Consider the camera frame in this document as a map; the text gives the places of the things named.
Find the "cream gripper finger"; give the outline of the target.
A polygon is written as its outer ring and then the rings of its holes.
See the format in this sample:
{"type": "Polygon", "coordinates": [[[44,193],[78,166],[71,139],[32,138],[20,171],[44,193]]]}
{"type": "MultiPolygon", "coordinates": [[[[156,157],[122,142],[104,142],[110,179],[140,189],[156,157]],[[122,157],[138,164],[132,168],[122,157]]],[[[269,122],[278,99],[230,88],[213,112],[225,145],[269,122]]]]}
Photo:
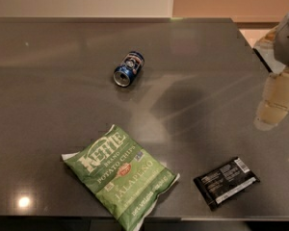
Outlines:
{"type": "Polygon", "coordinates": [[[269,131],[289,113],[289,66],[280,73],[270,73],[266,80],[262,100],[258,105],[254,125],[258,130],[269,131]]]}
{"type": "Polygon", "coordinates": [[[276,28],[273,28],[264,37],[260,38],[254,46],[263,49],[272,49],[274,47],[275,37],[276,28]]]}

